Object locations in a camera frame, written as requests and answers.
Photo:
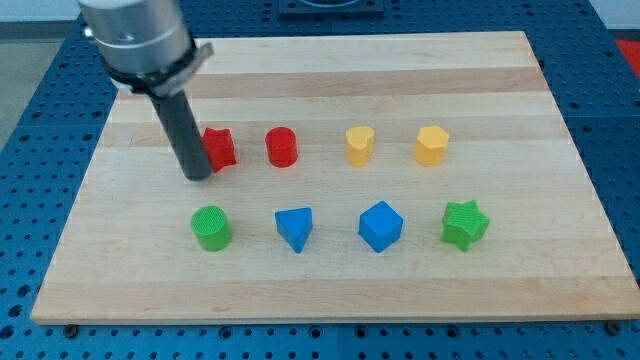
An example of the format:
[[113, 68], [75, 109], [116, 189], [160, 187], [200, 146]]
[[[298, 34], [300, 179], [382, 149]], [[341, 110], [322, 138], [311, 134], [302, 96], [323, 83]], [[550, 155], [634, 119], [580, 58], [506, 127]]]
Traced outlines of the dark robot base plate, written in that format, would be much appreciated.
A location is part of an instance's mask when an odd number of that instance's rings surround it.
[[278, 15], [299, 16], [381, 15], [385, 0], [279, 0]]

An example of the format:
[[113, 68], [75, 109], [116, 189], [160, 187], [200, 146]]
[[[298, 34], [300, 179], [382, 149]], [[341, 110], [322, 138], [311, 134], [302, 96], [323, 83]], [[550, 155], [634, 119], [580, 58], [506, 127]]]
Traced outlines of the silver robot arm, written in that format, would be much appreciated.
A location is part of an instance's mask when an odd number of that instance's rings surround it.
[[144, 94], [156, 111], [186, 179], [212, 173], [186, 84], [213, 56], [196, 44], [175, 0], [79, 0], [84, 34], [98, 47], [114, 85]]

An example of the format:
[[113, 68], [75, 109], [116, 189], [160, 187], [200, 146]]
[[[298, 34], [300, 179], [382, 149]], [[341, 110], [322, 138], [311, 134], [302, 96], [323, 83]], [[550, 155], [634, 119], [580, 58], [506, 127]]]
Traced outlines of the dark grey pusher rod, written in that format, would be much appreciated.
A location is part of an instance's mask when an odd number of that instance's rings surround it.
[[151, 102], [185, 178], [207, 179], [212, 167], [185, 92], [152, 97]]

